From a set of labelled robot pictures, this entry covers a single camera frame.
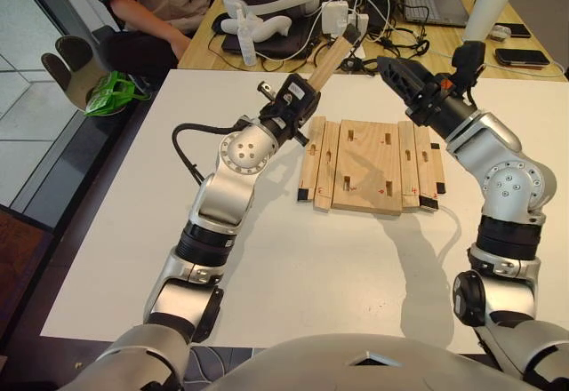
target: person's hand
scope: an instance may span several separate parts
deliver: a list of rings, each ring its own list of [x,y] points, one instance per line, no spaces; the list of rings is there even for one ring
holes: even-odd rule
[[[186,49],[188,49],[190,38],[184,36],[180,31],[170,40],[170,46],[172,47],[172,52],[176,55],[178,60],[184,55]]]

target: white bottle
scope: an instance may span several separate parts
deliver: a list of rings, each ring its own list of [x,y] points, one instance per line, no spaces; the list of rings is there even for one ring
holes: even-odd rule
[[[251,30],[247,25],[247,20],[244,18],[241,9],[237,9],[237,39],[239,39],[239,47],[241,48],[245,65],[255,65],[257,63],[255,44],[252,42]]]

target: power adapter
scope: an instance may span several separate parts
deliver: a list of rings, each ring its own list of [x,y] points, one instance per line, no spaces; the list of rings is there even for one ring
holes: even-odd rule
[[[348,16],[348,24],[352,24],[357,28],[357,31],[359,32],[358,40],[364,38],[369,22],[370,17],[367,15],[367,13],[358,13],[357,15],[355,13],[351,13]]]
[[[322,3],[322,33],[340,36],[348,25],[348,2]]]

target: green bag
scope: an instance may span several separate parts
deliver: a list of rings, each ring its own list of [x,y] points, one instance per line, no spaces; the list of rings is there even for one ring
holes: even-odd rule
[[[134,83],[126,75],[112,71],[103,76],[92,90],[85,109],[86,116],[110,116],[122,111],[131,100],[147,100],[149,95],[134,93]]]

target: white table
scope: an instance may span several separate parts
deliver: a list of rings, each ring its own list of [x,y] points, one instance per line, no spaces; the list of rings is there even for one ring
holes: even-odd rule
[[[139,323],[146,297],[179,238],[197,191],[170,141],[181,122],[232,125],[255,116],[266,80],[284,74],[174,70],[140,128],[84,239],[43,335],[114,340]],[[569,84],[482,79],[478,106],[517,133],[525,152],[557,175],[538,251],[539,318],[569,327],[567,107]],[[396,122],[404,105],[379,77],[333,76],[320,115]],[[185,132],[181,145],[202,173],[220,137]],[[255,203],[229,257],[226,295],[206,345],[270,347],[299,336],[366,332],[407,336],[462,353],[481,352],[454,319],[449,283],[469,268],[482,197],[475,180],[444,154],[440,211],[400,218],[314,211],[296,203],[302,148],[288,142],[256,187]]]

